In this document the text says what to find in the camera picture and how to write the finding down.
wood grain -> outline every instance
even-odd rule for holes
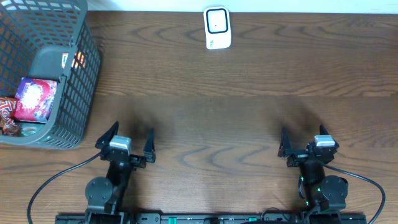
[[[261,212],[305,206],[298,169],[277,158],[280,130],[304,147],[326,125],[339,142],[334,166],[379,182],[398,215],[398,20],[389,15],[231,14],[229,49],[205,48],[200,13],[90,12],[104,53],[85,140],[72,151],[1,145],[0,222],[26,223],[32,194],[49,177],[97,153],[116,120],[142,153],[155,128],[157,161],[132,175],[128,210]],[[36,223],[86,208],[93,161],[47,186]],[[351,177],[347,211],[376,212],[377,188]]]

white backdrop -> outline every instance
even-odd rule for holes
[[[89,10],[203,12],[331,12],[398,14],[398,0],[88,0]]]

